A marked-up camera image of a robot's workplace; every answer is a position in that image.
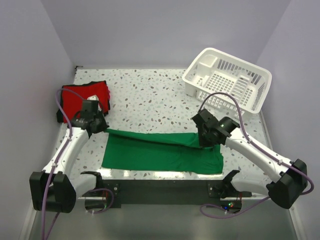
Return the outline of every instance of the white wall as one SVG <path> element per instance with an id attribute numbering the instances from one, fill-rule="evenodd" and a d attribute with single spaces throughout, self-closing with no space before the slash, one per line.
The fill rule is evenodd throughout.
<path id="1" fill-rule="evenodd" d="M 290 0 L 42 0 L 80 66 L 184 67 L 214 47 L 255 63 Z"/>
<path id="2" fill-rule="evenodd" d="M 58 133 L 54 93 L 74 73 L 39 0 L 0 7 L 0 235 L 18 239 L 40 171 Z"/>
<path id="3" fill-rule="evenodd" d="M 320 239 L 320 1 L 292 0 L 257 64 L 273 74 L 263 113 L 274 149 L 308 165 L 315 182 L 298 210 L 310 240 Z"/>

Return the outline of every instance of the white plastic basket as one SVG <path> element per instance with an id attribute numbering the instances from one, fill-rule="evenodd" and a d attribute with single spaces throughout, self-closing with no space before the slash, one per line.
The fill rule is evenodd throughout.
<path id="1" fill-rule="evenodd" d="M 206 48 L 193 60 L 182 79 L 187 95 L 202 102 L 208 94 L 228 93 L 237 100 L 244 115 L 260 112 L 272 75 L 250 62 L 214 48 Z M 206 103 L 217 109 L 237 111 L 233 101 L 224 95 L 212 96 Z"/>

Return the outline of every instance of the red towel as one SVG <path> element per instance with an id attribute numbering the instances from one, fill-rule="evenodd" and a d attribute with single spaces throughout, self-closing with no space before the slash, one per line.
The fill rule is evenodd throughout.
<path id="1" fill-rule="evenodd" d="M 72 90 L 84 99 L 96 95 L 103 106 L 103 114 L 108 114 L 110 94 L 106 81 L 92 81 L 83 85 L 64 85 L 62 88 Z M 69 91 L 62 91 L 60 104 L 70 120 L 82 108 L 81 98 Z M 60 110 L 56 113 L 56 119 L 58 123 L 67 122 Z"/>

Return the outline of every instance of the white table with spots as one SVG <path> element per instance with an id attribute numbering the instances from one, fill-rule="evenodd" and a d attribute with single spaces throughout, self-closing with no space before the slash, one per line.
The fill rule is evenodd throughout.
<path id="1" fill-rule="evenodd" d="M 183 69 L 77 69 L 74 84 L 82 85 L 91 81 L 106 81 L 110 90 L 110 111 L 105 117 L 110 128 L 137 133 L 189 133 L 197 132 L 191 120 L 201 104 L 194 97 L 185 94 L 182 80 Z M 205 106 L 221 119 L 232 114 Z M 262 144 L 267 144 L 265 127 L 259 114 L 244 121 L 246 130 Z M 62 124 L 57 149 L 67 129 Z M 240 153 L 221 146 L 223 155 L 222 174 L 202 175 L 194 172 L 136 171 L 102 168 L 108 134 L 93 134 L 80 151 L 73 165 L 70 178 L 74 179 L 83 171 L 98 171 L 103 179 L 129 180 L 208 180 L 223 179 L 232 170 L 250 172 L 262 181 L 271 180 L 261 169 Z"/>

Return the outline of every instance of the green towel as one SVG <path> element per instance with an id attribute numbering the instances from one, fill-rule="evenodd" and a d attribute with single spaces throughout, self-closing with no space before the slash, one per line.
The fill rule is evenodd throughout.
<path id="1" fill-rule="evenodd" d="M 107 129 L 102 167 L 221 174 L 220 145 L 200 148 L 197 133 L 137 133 Z"/>

